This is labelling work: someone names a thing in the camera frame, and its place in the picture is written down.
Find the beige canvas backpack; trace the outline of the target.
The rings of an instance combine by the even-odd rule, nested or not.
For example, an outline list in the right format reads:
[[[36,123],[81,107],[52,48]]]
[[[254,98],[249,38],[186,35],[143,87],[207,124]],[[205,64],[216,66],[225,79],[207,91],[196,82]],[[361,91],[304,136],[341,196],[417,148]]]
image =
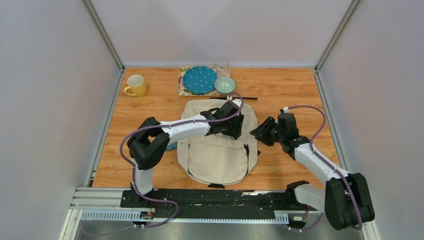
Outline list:
[[[234,185],[257,164],[258,141],[250,132],[259,126],[258,119],[247,103],[241,113],[244,119],[238,138],[219,133],[177,143],[177,162],[192,180],[205,185]]]

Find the blue leather wallet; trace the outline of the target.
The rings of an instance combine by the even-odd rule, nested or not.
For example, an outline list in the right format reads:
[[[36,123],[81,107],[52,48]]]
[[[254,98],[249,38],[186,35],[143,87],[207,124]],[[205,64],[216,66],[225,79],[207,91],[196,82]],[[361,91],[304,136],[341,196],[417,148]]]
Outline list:
[[[167,147],[166,147],[166,151],[173,151],[173,150],[176,150],[177,149],[177,142],[174,142],[174,143],[172,143],[172,144],[169,144]]]

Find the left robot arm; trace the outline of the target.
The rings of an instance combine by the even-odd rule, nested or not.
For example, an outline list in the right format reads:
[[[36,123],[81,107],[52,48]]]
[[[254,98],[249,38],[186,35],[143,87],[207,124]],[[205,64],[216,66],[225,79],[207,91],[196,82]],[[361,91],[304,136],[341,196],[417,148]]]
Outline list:
[[[132,167],[134,202],[142,208],[152,203],[153,168],[161,161],[169,145],[209,135],[239,135],[243,106],[243,100],[238,98],[186,119],[159,122],[149,117],[137,130],[129,133],[122,140],[119,152]]]

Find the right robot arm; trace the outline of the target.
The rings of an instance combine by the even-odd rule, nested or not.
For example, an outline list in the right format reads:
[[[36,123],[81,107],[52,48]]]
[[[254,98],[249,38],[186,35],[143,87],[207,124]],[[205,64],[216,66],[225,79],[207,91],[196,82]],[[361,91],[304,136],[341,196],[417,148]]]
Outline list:
[[[250,132],[259,142],[282,150],[293,160],[310,170],[325,189],[307,181],[287,185],[286,205],[293,210],[303,204],[323,212],[335,230],[359,228],[372,222],[376,215],[366,178],[361,173],[350,173],[324,156],[306,136],[299,134],[293,113],[283,112],[277,119],[268,117]]]

